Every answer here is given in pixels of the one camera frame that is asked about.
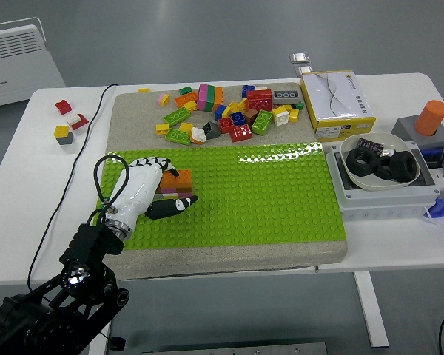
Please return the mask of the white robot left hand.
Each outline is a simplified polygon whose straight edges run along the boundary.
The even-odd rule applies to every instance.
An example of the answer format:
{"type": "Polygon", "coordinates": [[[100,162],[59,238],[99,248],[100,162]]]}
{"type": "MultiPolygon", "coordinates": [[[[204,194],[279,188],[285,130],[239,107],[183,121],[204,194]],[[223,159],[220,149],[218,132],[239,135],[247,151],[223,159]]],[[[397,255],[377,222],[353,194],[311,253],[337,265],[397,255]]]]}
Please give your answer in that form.
{"type": "Polygon", "coordinates": [[[148,157],[134,160],[123,170],[111,195],[111,208],[106,212],[105,224],[125,238],[131,237],[140,215],[151,220],[178,215],[193,205],[198,197],[158,200],[153,198],[163,172],[179,176],[167,158],[148,157]]]}

